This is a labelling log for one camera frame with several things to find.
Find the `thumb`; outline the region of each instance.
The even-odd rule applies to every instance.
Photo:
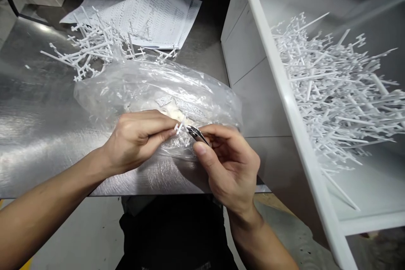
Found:
[[[174,134],[176,134],[176,131],[171,129],[171,130],[161,131],[161,132],[156,133],[156,134],[152,135],[151,137],[149,137],[148,142],[145,145],[145,148],[148,151],[148,154],[152,155],[162,143],[164,143],[167,139],[169,139]]]
[[[193,145],[193,149],[200,163],[211,178],[216,181],[224,178],[226,170],[218,160],[218,156],[215,154],[214,150],[209,145],[203,142],[196,142]]]

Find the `plastic bag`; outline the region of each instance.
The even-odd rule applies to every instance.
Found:
[[[225,84],[169,60],[146,55],[114,62],[99,76],[79,81],[74,96],[98,127],[112,132],[125,112],[157,109],[178,121],[201,127],[223,124],[242,128],[242,105]],[[161,145],[159,154],[195,160],[194,139],[180,132]]]

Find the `forearm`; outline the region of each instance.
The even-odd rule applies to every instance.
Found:
[[[22,266],[105,176],[97,151],[33,188],[0,211],[0,268]]]
[[[243,215],[228,211],[232,237],[248,269],[298,269],[270,226],[255,206]]]

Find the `white cabinet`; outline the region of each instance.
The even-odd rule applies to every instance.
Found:
[[[291,136],[266,57],[232,89],[242,100],[245,137]]]
[[[333,176],[361,211],[351,208],[320,173],[270,28],[302,11],[308,21],[330,12],[309,35],[340,37],[351,28],[348,41],[363,32],[369,39],[360,51],[400,47],[379,72],[404,89],[405,0],[248,0],[241,9],[245,1],[231,0],[221,42],[231,87],[243,102],[244,135],[262,161],[259,176],[314,238],[324,232],[341,268],[356,269],[345,236],[405,225],[405,135],[395,146],[371,146],[363,166]]]
[[[266,57],[249,5],[241,12],[228,38],[221,42],[222,49],[227,54],[227,67],[232,67],[232,71],[228,71],[231,87]]]

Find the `metal table surface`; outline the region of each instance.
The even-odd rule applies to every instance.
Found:
[[[219,41],[223,19],[213,13],[219,10],[203,3],[176,61],[227,84]],[[0,51],[0,198],[23,194],[108,139],[73,97],[75,71],[39,52],[50,51],[50,42],[62,53],[73,51],[68,28],[18,18]],[[257,191],[269,192],[265,185]],[[138,169],[105,180],[91,195],[207,192],[198,163],[154,155]]]

